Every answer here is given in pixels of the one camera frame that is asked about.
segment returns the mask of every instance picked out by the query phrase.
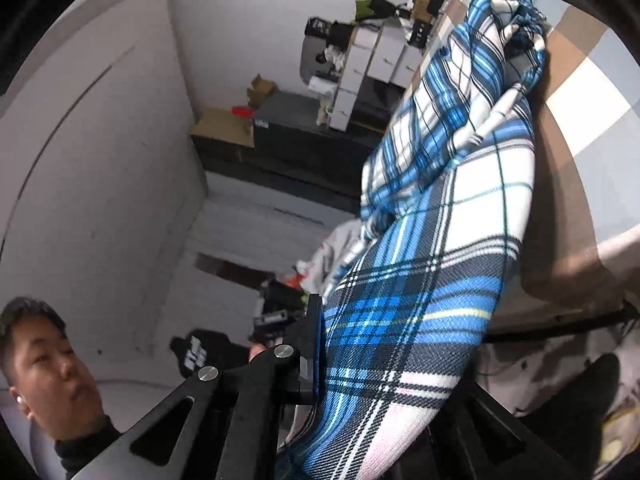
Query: white drawer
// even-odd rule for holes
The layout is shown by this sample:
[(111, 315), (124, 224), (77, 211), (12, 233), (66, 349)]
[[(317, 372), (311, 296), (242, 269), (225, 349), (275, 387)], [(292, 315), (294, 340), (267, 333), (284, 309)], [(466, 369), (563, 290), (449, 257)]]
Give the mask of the white drawer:
[(341, 112), (349, 117), (353, 106), (356, 104), (356, 97), (358, 97), (357, 94), (352, 94), (342, 89), (338, 90), (338, 95), (335, 97), (334, 113)]
[(353, 44), (373, 50), (378, 40), (378, 31), (366, 27), (358, 27)]
[(378, 40), (378, 46), (373, 51), (367, 75), (373, 79), (388, 83), (405, 44), (406, 40), (403, 37), (397, 37), (395, 34), (385, 35), (383, 29), (383, 34)]
[(422, 63), (422, 52), (414, 46), (405, 46), (398, 60), (396, 69), (391, 76), (391, 82), (402, 88), (409, 88), (415, 72)]
[(336, 130), (340, 130), (341, 132), (347, 131), (347, 126), (349, 125), (349, 116), (341, 113), (334, 112), (331, 114), (329, 118), (329, 126), (335, 128)]
[(351, 45), (347, 57), (347, 63), (342, 71), (339, 86), (350, 92), (358, 93), (362, 79), (367, 71), (371, 51), (365, 48)]

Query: crumpled fabric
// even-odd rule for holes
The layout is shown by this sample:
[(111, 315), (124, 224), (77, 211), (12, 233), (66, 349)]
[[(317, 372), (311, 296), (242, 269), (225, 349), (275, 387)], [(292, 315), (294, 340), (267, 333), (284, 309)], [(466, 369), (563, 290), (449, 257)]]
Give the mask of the crumpled fabric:
[(325, 291), (321, 398), (276, 478), (379, 477), (456, 386), (527, 224), (543, 20), (531, 0), (471, 0), (405, 94)]

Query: black turtleneck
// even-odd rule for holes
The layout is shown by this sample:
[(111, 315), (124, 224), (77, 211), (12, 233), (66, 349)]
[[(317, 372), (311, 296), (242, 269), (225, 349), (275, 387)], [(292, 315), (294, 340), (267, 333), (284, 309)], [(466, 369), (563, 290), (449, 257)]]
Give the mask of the black turtleneck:
[(54, 448), (66, 470), (66, 480), (107, 449), (120, 435), (107, 417), (107, 423), (96, 433), (71, 440), (57, 440)]

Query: plaid shirt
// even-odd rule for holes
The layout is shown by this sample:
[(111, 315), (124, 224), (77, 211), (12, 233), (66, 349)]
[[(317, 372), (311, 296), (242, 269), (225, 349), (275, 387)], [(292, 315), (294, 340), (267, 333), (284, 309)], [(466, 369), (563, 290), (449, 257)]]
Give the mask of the plaid shirt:
[(543, 19), (471, 0), (422, 64), (363, 167), (364, 225), (325, 291), (322, 398), (277, 478), (380, 476), (458, 382), (529, 216)]

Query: man's ear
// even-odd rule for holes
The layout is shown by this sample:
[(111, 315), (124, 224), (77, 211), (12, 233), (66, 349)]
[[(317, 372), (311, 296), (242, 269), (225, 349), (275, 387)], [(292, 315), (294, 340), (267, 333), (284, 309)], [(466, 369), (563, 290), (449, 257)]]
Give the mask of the man's ear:
[(33, 422), (33, 412), (29, 409), (27, 403), (24, 400), (24, 397), (21, 396), (18, 388), (12, 386), (9, 388), (9, 393), (15, 399), (15, 402), (18, 404), (18, 410), (31, 422)]

